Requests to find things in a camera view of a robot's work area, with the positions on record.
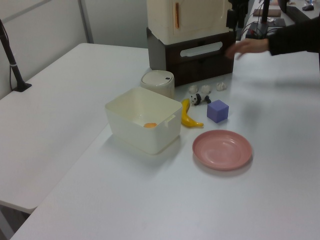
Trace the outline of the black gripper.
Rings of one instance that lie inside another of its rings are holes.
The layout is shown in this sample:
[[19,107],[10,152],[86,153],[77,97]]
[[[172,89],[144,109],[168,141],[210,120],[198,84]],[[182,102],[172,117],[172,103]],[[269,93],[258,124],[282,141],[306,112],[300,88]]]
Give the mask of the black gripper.
[[237,26],[239,29],[242,29],[245,25],[249,0],[229,0],[229,2],[232,7],[227,10],[226,27],[234,29]]

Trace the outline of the person's bare hand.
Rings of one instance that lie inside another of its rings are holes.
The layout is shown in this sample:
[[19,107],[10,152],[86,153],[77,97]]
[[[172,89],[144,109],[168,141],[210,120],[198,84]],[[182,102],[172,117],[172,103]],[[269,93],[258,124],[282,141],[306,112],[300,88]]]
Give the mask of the person's bare hand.
[[229,59],[236,57],[239,60],[245,54],[263,53],[269,50],[269,40],[246,38],[234,43],[225,51],[225,56]]

